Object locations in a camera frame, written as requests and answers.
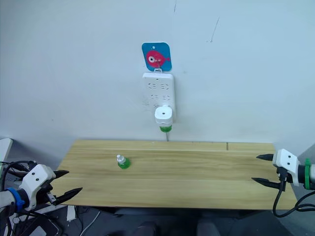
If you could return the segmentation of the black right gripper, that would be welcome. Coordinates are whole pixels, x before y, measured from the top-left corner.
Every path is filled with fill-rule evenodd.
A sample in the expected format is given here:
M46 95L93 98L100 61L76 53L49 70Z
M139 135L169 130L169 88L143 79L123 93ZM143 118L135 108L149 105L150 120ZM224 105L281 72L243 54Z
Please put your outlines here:
M267 160L267 161L272 161L273 157L274 157L273 154L261 154L261 155L258 155L256 158L262 159L262 160ZM263 186L280 190L281 187L285 187L285 185L286 185L286 178L287 178L287 174L288 174L287 169L285 169L284 167L277 167L277 174L278 174L279 181L280 181L279 183L271 182L268 179L258 178L258 177L252 177L252 180L256 181L257 183L259 183Z

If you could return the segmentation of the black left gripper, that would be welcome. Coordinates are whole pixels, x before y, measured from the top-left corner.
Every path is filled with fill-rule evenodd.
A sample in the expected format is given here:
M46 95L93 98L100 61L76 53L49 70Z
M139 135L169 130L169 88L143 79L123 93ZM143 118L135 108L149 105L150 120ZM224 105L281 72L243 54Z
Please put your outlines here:
M58 179L66 174L68 174L69 171L67 170L57 170L54 171L54 179ZM50 180L45 181L39 191L36 194L36 203L38 205L41 204L46 204L46 203L51 203L53 205L60 205L68 200L70 200L71 198L73 198L75 195L77 195L83 188L75 188L72 190L69 190L67 192L65 192L63 195L56 197L55 195L53 195L51 193L51 191L53 190L52 185L50 184Z

